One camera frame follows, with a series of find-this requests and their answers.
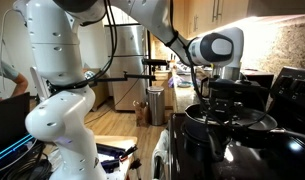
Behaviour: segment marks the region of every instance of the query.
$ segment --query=trash can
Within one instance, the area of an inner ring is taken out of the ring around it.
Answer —
[[[164,88],[162,86],[148,87],[148,102],[151,125],[159,126],[164,123]]]

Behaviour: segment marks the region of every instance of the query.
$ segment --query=kitchen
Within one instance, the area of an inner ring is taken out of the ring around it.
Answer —
[[[246,39],[242,58],[242,66],[244,68],[271,72],[275,76],[283,66],[305,68],[305,16],[258,27],[253,25],[256,31],[251,28],[244,29]],[[161,43],[153,41],[156,47],[154,53],[152,53],[155,54],[154,58],[169,59],[169,51],[162,51],[164,49]]]

